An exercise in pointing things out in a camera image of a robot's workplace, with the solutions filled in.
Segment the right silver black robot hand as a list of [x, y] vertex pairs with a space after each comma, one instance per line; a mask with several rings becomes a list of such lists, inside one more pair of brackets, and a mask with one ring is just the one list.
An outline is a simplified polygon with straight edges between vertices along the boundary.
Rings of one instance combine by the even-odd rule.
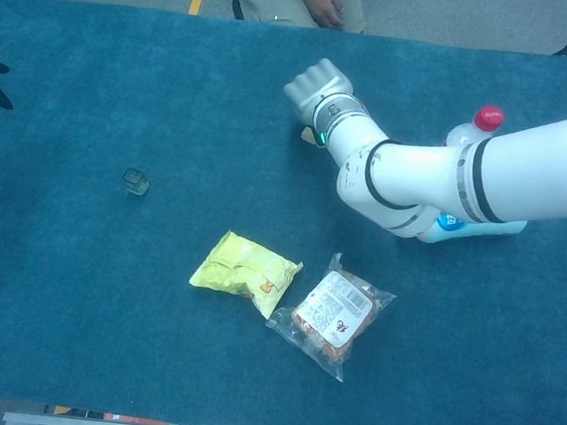
[[325, 98], [336, 93], [353, 93], [347, 76], [327, 58], [311, 65], [283, 87], [294, 113], [303, 125], [312, 126], [314, 111]]

